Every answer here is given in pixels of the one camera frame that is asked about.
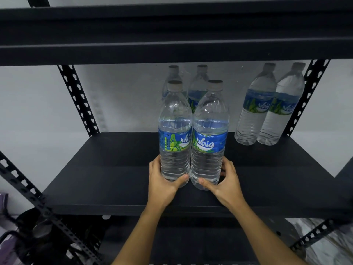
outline upper shelf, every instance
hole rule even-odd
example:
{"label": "upper shelf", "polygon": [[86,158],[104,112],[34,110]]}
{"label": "upper shelf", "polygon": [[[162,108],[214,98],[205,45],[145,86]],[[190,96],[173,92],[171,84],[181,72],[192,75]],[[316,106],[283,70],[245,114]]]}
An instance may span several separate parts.
{"label": "upper shelf", "polygon": [[[99,133],[89,138],[44,191],[57,214],[139,215],[148,196],[148,163],[158,133]],[[229,133],[225,156],[234,162],[245,199],[263,216],[329,218],[353,214],[352,185],[333,178],[293,139],[243,146]],[[191,182],[166,214],[230,215],[209,191]]]}
{"label": "upper shelf", "polygon": [[353,58],[353,0],[0,10],[0,66]]}

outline person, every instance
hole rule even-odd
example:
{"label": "person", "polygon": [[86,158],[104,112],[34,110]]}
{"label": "person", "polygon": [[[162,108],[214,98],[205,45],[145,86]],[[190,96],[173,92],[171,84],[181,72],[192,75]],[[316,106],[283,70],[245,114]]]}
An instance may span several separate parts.
{"label": "person", "polygon": [[[158,221],[164,209],[173,200],[178,188],[189,178],[189,175],[185,174],[176,181],[169,182],[162,177],[160,166],[160,156],[149,164],[147,205],[112,265],[149,264]],[[200,178],[199,182],[236,217],[260,264],[307,264],[292,252],[246,203],[233,162],[223,157],[222,169],[224,171],[221,172],[221,176],[225,176],[225,179],[218,185],[213,185],[204,178]]]}

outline clear plastic bottle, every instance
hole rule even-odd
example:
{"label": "clear plastic bottle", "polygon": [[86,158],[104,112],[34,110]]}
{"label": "clear plastic bottle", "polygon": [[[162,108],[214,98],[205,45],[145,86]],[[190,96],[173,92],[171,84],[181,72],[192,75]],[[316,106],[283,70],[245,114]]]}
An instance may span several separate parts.
{"label": "clear plastic bottle", "polygon": [[207,93],[201,98],[193,120],[191,182],[201,190],[198,178],[217,184],[229,127],[229,110],[222,97],[223,82],[209,80]]}
{"label": "clear plastic bottle", "polygon": [[208,80],[207,65],[197,65],[196,76],[191,80],[188,88],[188,100],[192,113],[195,112],[200,99],[207,93]]}
{"label": "clear plastic bottle", "polygon": [[277,83],[276,93],[262,125],[258,142],[274,145],[280,139],[290,115],[293,113],[304,91],[302,71],[305,63],[294,62],[292,69]]}
{"label": "clear plastic bottle", "polygon": [[163,177],[174,181],[190,174],[192,112],[182,93],[183,83],[171,80],[167,87],[158,121],[159,152]]}
{"label": "clear plastic bottle", "polygon": [[163,88],[162,88],[162,100],[165,99],[165,97],[168,94],[168,82],[171,80],[176,80],[176,81],[183,81],[181,77],[179,76],[179,66],[178,65],[170,65],[169,66],[169,75],[164,81]]}
{"label": "clear plastic bottle", "polygon": [[262,72],[250,84],[234,137],[243,145],[252,145],[260,133],[266,113],[276,92],[275,63],[265,63]]}

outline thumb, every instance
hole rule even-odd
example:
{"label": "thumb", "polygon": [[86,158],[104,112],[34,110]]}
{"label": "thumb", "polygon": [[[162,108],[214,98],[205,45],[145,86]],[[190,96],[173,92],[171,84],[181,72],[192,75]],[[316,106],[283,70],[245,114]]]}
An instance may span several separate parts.
{"label": "thumb", "polygon": [[203,187],[209,189],[209,190],[212,191],[212,192],[215,191],[215,187],[216,187],[216,186],[213,185],[211,182],[209,182],[207,179],[199,178],[198,181],[199,181],[199,183],[200,183]]}
{"label": "thumb", "polygon": [[189,179],[188,174],[184,174],[181,177],[179,177],[177,180],[173,182],[174,186],[179,188],[182,184],[184,184],[187,180]]}

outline white bottle cap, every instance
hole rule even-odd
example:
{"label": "white bottle cap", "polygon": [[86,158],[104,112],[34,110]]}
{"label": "white bottle cap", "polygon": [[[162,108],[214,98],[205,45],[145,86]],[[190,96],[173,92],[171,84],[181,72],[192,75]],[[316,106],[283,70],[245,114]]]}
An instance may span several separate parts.
{"label": "white bottle cap", "polygon": [[263,67],[264,72],[273,72],[275,70],[276,64],[271,62],[266,62]]}
{"label": "white bottle cap", "polygon": [[292,70],[295,70],[295,71],[302,71],[302,70],[304,70],[304,68],[305,68],[305,63],[303,63],[303,62],[294,62],[293,64],[292,64]]}
{"label": "white bottle cap", "polygon": [[181,92],[183,90],[183,82],[178,80],[171,80],[168,82],[168,91]]}
{"label": "white bottle cap", "polygon": [[197,73],[207,72],[207,65],[205,65],[205,64],[197,65],[196,72]]}
{"label": "white bottle cap", "polygon": [[170,65],[169,66],[169,73],[179,73],[179,66],[178,65]]}
{"label": "white bottle cap", "polygon": [[223,89],[223,81],[221,80],[208,80],[208,91],[222,91]]}

